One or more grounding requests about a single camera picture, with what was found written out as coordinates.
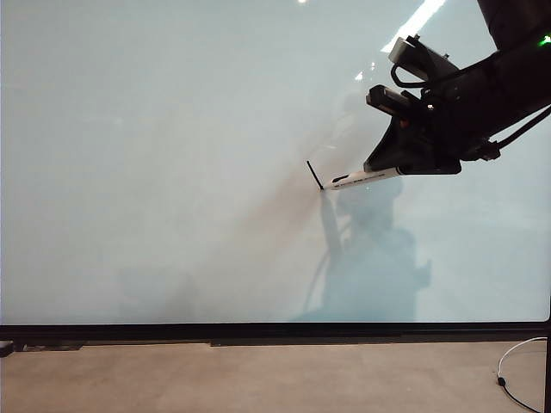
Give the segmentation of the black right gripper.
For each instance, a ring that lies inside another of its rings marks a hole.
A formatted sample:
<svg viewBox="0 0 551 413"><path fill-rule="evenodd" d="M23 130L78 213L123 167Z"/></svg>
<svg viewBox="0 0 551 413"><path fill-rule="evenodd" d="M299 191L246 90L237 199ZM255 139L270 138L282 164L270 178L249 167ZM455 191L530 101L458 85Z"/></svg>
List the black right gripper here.
<svg viewBox="0 0 551 413"><path fill-rule="evenodd" d="M382 84L372 87L366 103L390 116L390 124L363 163L365 172L395 169L401 175L455 175L461 172L457 145L438 118L440 102L421 95L397 92Z"/></svg>

